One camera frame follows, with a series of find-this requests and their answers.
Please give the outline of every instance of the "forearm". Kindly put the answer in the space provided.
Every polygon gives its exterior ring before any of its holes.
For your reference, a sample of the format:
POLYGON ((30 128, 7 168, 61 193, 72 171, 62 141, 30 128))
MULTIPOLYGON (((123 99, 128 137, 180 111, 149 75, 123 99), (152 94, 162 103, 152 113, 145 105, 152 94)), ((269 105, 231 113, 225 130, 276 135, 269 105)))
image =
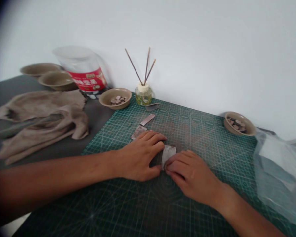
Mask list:
POLYGON ((48 160, 0 171, 1 223, 72 191, 114 178, 116 152, 48 160))
POLYGON ((224 184, 220 201, 214 208, 241 237, 284 236, 229 185, 224 184))

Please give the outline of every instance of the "green cutting mat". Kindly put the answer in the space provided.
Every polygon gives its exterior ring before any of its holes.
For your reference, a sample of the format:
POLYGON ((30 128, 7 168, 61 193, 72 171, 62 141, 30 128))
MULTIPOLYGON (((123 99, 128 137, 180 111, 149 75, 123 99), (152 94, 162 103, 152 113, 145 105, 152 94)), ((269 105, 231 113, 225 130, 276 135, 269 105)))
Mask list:
MULTIPOLYGON (((135 102, 116 111, 83 154, 120 149, 143 119, 156 117, 148 129, 167 136, 177 152, 200 155, 220 180, 231 185, 256 210, 287 236, 296 226, 264 206, 257 198, 252 154, 254 137, 235 136, 223 118, 160 100, 161 108, 147 112, 135 102)), ((161 154, 152 165, 161 163, 161 154)), ((148 182, 113 179, 71 193, 34 211, 15 236, 236 236, 214 209, 183 195, 164 172, 148 182)))

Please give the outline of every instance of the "hand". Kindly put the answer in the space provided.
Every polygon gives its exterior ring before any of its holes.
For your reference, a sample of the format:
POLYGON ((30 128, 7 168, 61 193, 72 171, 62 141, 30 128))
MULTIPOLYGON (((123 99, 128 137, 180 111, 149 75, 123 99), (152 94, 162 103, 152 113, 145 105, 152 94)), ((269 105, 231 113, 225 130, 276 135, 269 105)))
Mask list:
POLYGON ((188 150, 175 154, 167 161, 165 169, 186 196, 217 207, 224 184, 194 152, 188 150))
POLYGON ((159 176, 162 167, 150 168, 149 163, 164 149, 162 140, 166 139, 161 133, 146 131, 118 150, 116 167, 118 176, 136 181, 147 181, 159 176))

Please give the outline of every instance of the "beige bowl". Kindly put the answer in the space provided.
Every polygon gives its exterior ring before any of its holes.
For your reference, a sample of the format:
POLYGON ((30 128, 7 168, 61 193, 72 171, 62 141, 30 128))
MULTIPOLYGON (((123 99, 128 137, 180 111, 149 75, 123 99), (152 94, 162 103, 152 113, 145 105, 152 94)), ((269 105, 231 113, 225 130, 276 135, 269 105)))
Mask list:
POLYGON ((238 114, 236 112, 227 112, 225 114, 224 126, 229 132, 231 132, 232 134, 235 134, 235 135, 254 136, 256 134, 256 127, 250 122, 250 120, 248 120, 245 116, 238 114), (237 129, 235 129, 233 126, 230 125, 230 123, 228 123, 227 117, 237 119, 240 122, 244 123, 246 125, 247 132, 242 133, 242 132, 238 131, 237 129))
POLYGON ((131 97, 132 92, 130 90, 126 88, 113 88, 101 94, 99 102, 101 105, 109 107, 110 109, 118 110, 126 108, 131 102, 131 97), (111 105, 111 99, 116 98, 118 95, 121 97, 126 97, 126 102, 120 105, 111 105))
POLYGON ((51 71, 61 71, 62 68, 58 64, 53 63, 39 63, 31 64, 20 69, 20 72, 24 75, 32 76, 38 79, 40 76, 51 71))
POLYGON ((71 76, 65 71, 48 72, 42 75, 38 82, 57 91, 70 91, 78 88, 71 76))

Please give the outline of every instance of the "red label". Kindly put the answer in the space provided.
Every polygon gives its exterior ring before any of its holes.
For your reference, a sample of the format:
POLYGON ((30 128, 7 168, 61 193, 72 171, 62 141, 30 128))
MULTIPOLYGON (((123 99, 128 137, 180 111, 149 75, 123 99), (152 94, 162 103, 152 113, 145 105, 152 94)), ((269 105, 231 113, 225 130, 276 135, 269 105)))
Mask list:
POLYGON ((88 73, 74 73, 67 71, 79 89, 83 91, 99 91, 106 87, 106 80, 101 68, 88 73))

